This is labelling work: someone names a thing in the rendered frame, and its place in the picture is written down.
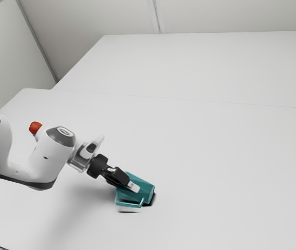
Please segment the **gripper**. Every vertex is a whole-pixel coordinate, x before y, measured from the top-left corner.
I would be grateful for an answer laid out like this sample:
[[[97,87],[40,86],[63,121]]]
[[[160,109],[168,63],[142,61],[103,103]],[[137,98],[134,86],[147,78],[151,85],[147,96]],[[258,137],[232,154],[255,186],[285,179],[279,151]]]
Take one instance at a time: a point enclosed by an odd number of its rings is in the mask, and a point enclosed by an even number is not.
[[[138,193],[140,187],[130,180],[130,177],[119,167],[108,167],[108,158],[98,154],[92,159],[87,170],[87,174],[96,179],[99,175],[103,176],[106,182],[112,186],[121,186],[134,193]]]

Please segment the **teal faceted mug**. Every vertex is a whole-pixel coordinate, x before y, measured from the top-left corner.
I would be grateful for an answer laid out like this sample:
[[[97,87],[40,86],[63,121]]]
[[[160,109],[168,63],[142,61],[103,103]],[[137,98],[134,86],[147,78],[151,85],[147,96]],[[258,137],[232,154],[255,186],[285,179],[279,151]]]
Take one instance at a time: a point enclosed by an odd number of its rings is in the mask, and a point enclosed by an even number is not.
[[[117,206],[131,208],[150,206],[154,197],[155,186],[129,172],[126,172],[126,174],[129,176],[130,181],[140,189],[136,193],[126,187],[118,185],[115,190],[115,204]]]

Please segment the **red round fruit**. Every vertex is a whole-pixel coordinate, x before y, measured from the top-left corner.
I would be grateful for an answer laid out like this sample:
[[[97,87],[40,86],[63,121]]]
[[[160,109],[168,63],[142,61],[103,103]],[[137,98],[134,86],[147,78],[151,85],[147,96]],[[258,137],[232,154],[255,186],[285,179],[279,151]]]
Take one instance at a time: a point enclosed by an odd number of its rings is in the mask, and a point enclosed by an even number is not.
[[[30,123],[29,125],[29,132],[32,134],[32,135],[36,135],[37,132],[39,131],[39,129],[42,127],[42,123],[40,122],[37,122],[37,121],[33,121]]]

